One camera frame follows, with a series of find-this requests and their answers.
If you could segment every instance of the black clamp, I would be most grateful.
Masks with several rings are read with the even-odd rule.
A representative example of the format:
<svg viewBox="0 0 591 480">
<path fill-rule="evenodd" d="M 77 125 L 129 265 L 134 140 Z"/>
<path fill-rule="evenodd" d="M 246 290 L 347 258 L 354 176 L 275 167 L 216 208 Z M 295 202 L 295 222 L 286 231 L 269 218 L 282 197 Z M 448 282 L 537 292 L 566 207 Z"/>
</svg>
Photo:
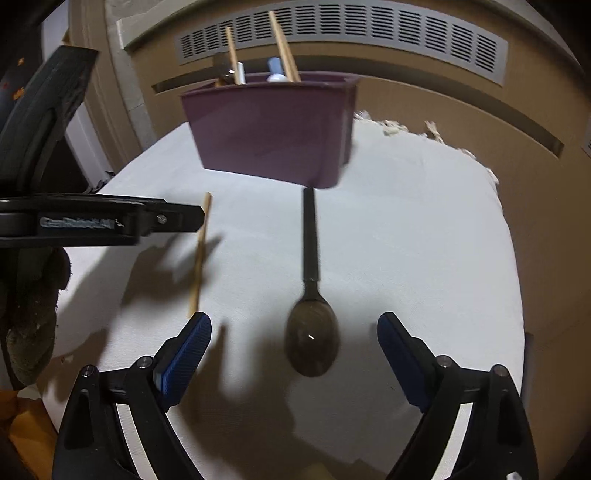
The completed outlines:
<svg viewBox="0 0 591 480">
<path fill-rule="evenodd" d="M 211 322 L 196 313 L 158 353 L 123 370 L 84 367 L 72 389 L 57 439 L 53 480 L 137 480 L 116 405 L 127 404 L 159 480 L 203 480 L 165 413 L 180 402 L 211 338 Z M 473 403 L 450 480 L 537 480 L 534 444 L 509 371 L 459 367 L 435 357 L 393 313 L 378 320 L 378 340 L 409 403 L 423 413 L 388 480 L 430 480 L 462 403 Z"/>
<path fill-rule="evenodd" d="M 392 312 L 378 320 L 378 341 L 408 402 L 424 414 L 388 480 L 433 477 L 464 403 L 472 412 L 449 480 L 538 479 L 530 425 L 505 366 L 484 372 L 435 357 Z"/>
<path fill-rule="evenodd" d="M 108 195 L 0 198 L 0 248 L 135 245 L 153 232 L 196 232 L 198 205 Z"/>
</svg>

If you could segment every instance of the wooden chopstick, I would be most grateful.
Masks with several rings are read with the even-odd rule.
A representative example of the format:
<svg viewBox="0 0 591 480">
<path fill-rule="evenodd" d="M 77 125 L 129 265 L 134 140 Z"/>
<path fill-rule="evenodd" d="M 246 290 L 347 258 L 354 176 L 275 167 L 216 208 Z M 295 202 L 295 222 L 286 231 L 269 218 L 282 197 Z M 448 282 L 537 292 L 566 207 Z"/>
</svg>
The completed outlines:
<svg viewBox="0 0 591 480">
<path fill-rule="evenodd" d="M 269 20 L 271 21 L 271 26 L 273 28 L 273 33 L 275 35 L 275 39 L 277 40 L 277 47 L 279 47 L 279 55 L 281 56 L 281 61 L 283 62 L 285 76 L 290 82 L 301 82 L 300 74 L 297 71 L 296 61 L 294 60 L 294 56 L 291 54 L 290 45 L 285 38 L 281 25 L 279 25 L 279 22 L 277 21 L 275 12 L 269 10 L 268 13 Z"/>
<path fill-rule="evenodd" d="M 203 263 L 205 262 L 205 247 L 206 247 L 206 235 L 207 235 L 207 220 L 209 219 L 209 210 L 212 206 L 212 194 L 207 192 L 203 199 L 203 212 L 205 218 L 203 219 L 203 225 L 199 229 L 197 234 L 197 250 L 195 252 L 195 273 L 193 277 L 193 285 L 191 286 L 191 296 L 189 298 L 189 318 L 193 316 L 193 313 L 199 311 L 199 294 L 201 290 L 201 284 L 203 281 Z"/>
<path fill-rule="evenodd" d="M 232 63 L 232 70 L 234 70 L 234 83 L 240 85 L 240 75 L 238 75 L 238 56 L 236 55 L 236 47 L 234 46 L 234 39 L 232 37 L 232 29 L 226 27 L 226 40 L 228 41 L 228 49 L 230 51 L 230 62 Z"/>
</svg>

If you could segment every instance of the blue gripper pad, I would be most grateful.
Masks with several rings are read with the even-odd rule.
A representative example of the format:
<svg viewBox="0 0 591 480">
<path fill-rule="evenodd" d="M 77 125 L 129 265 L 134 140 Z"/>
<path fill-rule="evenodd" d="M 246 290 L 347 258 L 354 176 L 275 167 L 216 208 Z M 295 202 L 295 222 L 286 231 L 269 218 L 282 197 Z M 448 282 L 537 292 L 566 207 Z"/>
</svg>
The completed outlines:
<svg viewBox="0 0 591 480">
<path fill-rule="evenodd" d="M 378 342 L 407 401 L 425 413 L 433 399 L 435 357 L 421 339 L 410 336 L 393 312 L 379 318 Z"/>
<path fill-rule="evenodd" d="M 178 405 L 183 398 L 211 339 L 211 320 L 206 314 L 197 312 L 181 333 L 168 339 L 160 349 L 161 357 L 152 373 L 152 380 L 166 410 Z"/>
</svg>

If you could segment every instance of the beige wall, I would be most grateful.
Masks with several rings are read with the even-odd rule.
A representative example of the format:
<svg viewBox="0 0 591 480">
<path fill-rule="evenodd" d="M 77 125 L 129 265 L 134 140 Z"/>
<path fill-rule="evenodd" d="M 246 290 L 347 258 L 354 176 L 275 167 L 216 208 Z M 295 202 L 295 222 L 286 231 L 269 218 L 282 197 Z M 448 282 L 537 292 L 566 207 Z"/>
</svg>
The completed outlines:
<svg viewBox="0 0 591 480">
<path fill-rule="evenodd" d="M 156 94 L 152 85 L 212 66 L 212 59 L 177 64 L 174 36 L 264 0 L 232 0 L 192 11 L 165 25 L 131 52 L 154 129 L 162 136 L 184 121 L 180 87 Z M 528 331 L 535 334 L 530 420 L 543 479 L 564 465 L 591 426 L 591 377 L 583 369 L 591 330 L 591 158 L 580 148 L 591 102 L 580 74 L 518 24 L 471 2 L 413 0 L 475 23 L 509 41 L 504 86 L 451 64 L 390 48 L 336 43 L 293 44 L 296 56 L 344 56 L 410 66 L 462 82 L 499 99 L 550 131 L 564 150 L 557 158 L 498 118 L 416 86 L 362 79 L 358 107 L 423 132 L 436 121 L 451 145 L 467 148 L 499 177 L 499 196 L 517 257 Z M 277 54 L 275 47 L 239 50 L 241 60 Z"/>
</svg>

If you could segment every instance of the white tablecloth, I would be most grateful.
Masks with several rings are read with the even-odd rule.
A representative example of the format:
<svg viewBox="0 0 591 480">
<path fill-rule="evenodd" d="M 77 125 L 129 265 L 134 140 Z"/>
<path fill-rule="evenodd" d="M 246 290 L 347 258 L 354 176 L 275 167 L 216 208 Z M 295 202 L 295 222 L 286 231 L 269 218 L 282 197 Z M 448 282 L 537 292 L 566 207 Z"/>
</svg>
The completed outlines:
<svg viewBox="0 0 591 480">
<path fill-rule="evenodd" d="M 213 337 L 183 402 L 168 418 L 206 479 L 290 479 L 321 462 L 338 480 L 382 479 L 420 413 L 409 406 L 376 340 L 394 311 L 435 355 L 468 368 L 506 365 L 519 388 L 524 333 L 508 227 L 493 176 L 424 137 L 387 137 L 357 122 L 338 187 L 317 191 L 320 291 L 339 321 L 330 371 L 304 378 L 283 350 L 302 293 L 301 187 L 206 171 L 187 124 L 120 172 L 107 194 L 213 204 L 201 310 Z M 41 382 L 59 427 L 77 370 L 125 368 L 152 355 L 187 319 L 196 234 L 153 235 L 135 247 L 71 248 L 59 301 L 56 359 Z M 455 461 L 463 407 L 436 474 Z M 120 408 L 141 476 L 154 478 L 129 410 Z"/>
</svg>

